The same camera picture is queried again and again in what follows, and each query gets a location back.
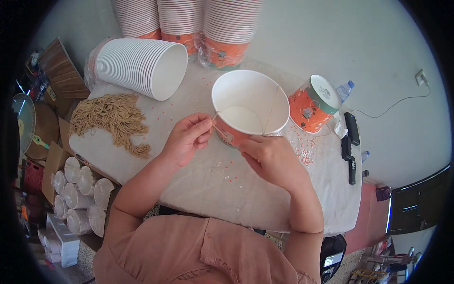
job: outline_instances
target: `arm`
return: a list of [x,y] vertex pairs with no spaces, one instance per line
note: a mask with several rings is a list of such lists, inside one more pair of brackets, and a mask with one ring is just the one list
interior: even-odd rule
[[175,124],[161,154],[119,191],[110,209],[104,239],[121,237],[141,225],[176,171],[189,163],[197,149],[208,146],[212,125],[210,115],[203,113],[190,115]]
[[307,170],[284,137],[250,136],[240,152],[264,180],[290,194],[290,237],[284,255],[295,269],[320,283],[323,212]]

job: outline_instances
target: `woman's left hand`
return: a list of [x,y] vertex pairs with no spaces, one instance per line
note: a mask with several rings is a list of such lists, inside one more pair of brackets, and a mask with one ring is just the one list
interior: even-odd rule
[[186,166],[197,149],[208,146],[213,121],[205,113],[195,113],[177,122],[160,156],[169,160],[176,169]]

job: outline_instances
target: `hand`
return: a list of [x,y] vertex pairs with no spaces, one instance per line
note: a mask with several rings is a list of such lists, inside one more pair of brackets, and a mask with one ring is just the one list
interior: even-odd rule
[[197,149],[208,146],[213,122],[205,113],[195,113],[177,122],[160,156],[169,160],[176,169],[186,166]]
[[310,178],[285,137],[251,135],[239,147],[241,155],[264,180],[292,191]]

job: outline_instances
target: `person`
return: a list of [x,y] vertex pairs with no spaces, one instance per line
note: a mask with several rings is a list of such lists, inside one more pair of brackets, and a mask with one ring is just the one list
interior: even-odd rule
[[261,178],[290,194],[283,253],[253,230],[214,218],[174,214],[143,221],[174,173],[208,146],[212,126],[204,113],[177,122],[162,152],[121,188],[93,261],[97,283],[320,283],[323,213],[284,137],[253,135],[239,146]]

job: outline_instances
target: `white tablecloth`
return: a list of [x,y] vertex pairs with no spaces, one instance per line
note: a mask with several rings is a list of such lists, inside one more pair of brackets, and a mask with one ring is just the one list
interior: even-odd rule
[[[266,74],[281,85],[287,96],[304,81],[273,66],[249,59],[243,62],[242,69]],[[159,102],[140,95],[137,107],[145,114],[143,123],[149,125],[149,132],[145,136],[133,137],[133,142],[151,145],[149,160],[133,157],[123,147],[114,146],[111,134],[105,130],[96,129],[93,135],[87,132],[84,137],[73,135],[69,144],[95,167],[120,184],[125,184],[161,152],[178,120],[194,112],[214,115],[211,89],[222,74],[221,71],[192,62],[188,65],[183,82],[170,99]],[[100,84],[92,90],[89,99],[127,92],[132,91]],[[325,236],[354,228],[360,205],[362,177],[360,148],[354,146],[352,149],[359,163],[356,185],[350,185],[348,163],[341,158],[341,140],[334,132],[329,133],[330,130],[324,126],[318,135],[328,135],[310,136],[298,129],[291,120],[280,133],[290,140],[300,160],[310,162],[306,167],[323,208]],[[289,194],[259,178],[240,153],[226,146],[216,135],[206,149],[197,151],[191,162],[177,172],[159,202],[246,227],[277,232],[290,229]]]

